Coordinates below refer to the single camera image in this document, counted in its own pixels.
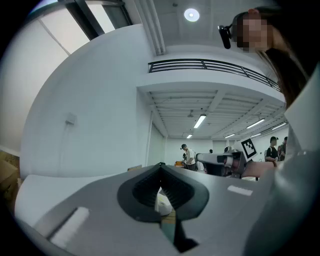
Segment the round ceiling lamp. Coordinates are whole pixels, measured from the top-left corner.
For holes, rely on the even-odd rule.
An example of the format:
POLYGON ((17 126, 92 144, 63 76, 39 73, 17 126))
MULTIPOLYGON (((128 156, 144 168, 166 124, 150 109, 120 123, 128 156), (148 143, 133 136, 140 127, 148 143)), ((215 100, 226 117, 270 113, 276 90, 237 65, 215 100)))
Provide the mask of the round ceiling lamp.
POLYGON ((200 14, 196 9, 188 8, 184 11, 184 17, 189 22, 196 22, 200 18, 200 14))

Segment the person's right forearm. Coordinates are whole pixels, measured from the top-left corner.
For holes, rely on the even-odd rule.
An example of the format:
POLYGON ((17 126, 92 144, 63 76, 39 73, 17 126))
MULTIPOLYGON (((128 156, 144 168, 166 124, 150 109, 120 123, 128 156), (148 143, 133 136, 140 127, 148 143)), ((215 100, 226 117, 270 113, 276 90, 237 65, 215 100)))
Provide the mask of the person's right forearm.
POLYGON ((264 172, 268 170, 274 170, 277 167, 276 162, 265 161, 265 162, 256 162, 249 161, 246 165, 246 168, 242 174, 242 177, 255 177, 260 178, 264 172))

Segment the open brown cardboard box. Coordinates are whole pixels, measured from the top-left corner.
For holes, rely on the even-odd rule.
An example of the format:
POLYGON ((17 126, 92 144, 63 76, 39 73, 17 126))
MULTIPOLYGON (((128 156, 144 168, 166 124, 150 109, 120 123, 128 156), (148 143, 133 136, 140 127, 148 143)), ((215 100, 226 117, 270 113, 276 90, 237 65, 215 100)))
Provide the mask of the open brown cardboard box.
POLYGON ((0 196, 12 201, 20 178, 20 158, 0 150, 0 196))

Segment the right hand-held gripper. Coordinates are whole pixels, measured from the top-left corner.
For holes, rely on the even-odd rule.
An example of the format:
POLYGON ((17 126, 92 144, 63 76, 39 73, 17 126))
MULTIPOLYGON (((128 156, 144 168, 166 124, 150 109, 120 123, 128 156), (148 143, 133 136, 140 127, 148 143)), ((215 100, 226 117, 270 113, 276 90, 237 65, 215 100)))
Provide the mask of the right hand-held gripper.
POLYGON ((245 138, 229 146, 224 153, 197 153, 198 162, 212 165, 222 165, 221 174, 224 177, 241 179, 248 162, 257 155, 256 147, 251 138, 245 138))

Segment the gray shirt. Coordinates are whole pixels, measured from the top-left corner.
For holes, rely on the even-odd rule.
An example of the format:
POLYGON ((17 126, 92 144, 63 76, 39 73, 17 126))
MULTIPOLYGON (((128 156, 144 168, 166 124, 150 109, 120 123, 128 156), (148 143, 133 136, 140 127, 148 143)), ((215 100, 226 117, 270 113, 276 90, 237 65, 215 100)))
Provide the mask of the gray shirt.
POLYGON ((320 256, 320 61, 285 117, 287 156, 243 256, 320 256))

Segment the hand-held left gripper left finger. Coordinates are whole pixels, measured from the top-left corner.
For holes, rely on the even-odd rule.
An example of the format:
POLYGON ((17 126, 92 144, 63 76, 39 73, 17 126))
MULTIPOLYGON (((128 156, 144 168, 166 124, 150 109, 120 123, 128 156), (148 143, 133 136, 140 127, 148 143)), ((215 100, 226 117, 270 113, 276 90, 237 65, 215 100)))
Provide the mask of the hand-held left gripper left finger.
POLYGON ((179 195, 190 171, 164 164, 93 181, 49 210, 35 230, 72 256, 177 256, 155 210, 159 189, 179 195))

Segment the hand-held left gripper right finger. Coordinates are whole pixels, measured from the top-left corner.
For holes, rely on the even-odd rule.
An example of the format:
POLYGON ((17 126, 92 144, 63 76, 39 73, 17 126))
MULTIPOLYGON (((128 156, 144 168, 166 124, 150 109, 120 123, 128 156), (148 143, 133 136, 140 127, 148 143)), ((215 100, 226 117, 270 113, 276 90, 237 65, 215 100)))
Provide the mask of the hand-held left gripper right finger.
POLYGON ((176 211, 175 241, 161 256, 249 256, 249 234, 270 191, 270 176, 248 181, 161 165, 161 187, 176 211))

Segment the black window frame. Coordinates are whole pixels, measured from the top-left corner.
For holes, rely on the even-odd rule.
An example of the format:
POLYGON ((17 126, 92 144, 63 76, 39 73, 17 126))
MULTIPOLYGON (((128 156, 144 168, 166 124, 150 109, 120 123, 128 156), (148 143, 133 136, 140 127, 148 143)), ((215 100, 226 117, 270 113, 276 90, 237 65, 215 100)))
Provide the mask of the black window frame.
POLYGON ((91 41, 134 23, 123 0, 57 0, 91 41))

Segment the white ceiling pipes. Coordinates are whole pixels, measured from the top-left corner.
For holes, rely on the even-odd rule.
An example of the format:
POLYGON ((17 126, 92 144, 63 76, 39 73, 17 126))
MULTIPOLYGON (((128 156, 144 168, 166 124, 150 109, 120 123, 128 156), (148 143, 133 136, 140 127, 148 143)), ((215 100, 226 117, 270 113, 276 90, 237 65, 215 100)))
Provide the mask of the white ceiling pipes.
POLYGON ((154 55, 164 55, 166 46, 154 0, 135 0, 135 3, 154 55))

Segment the black balcony railing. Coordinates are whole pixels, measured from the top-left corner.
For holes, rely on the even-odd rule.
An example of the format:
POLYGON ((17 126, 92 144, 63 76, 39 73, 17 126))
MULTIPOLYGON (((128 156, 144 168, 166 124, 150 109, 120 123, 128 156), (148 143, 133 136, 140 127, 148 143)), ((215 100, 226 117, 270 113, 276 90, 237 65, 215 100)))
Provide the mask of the black balcony railing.
POLYGON ((152 61, 148 63, 149 73, 174 70, 207 70, 238 75, 254 80, 278 92, 281 92, 278 83, 268 78, 267 76, 247 67, 230 62, 203 58, 175 58, 152 61))

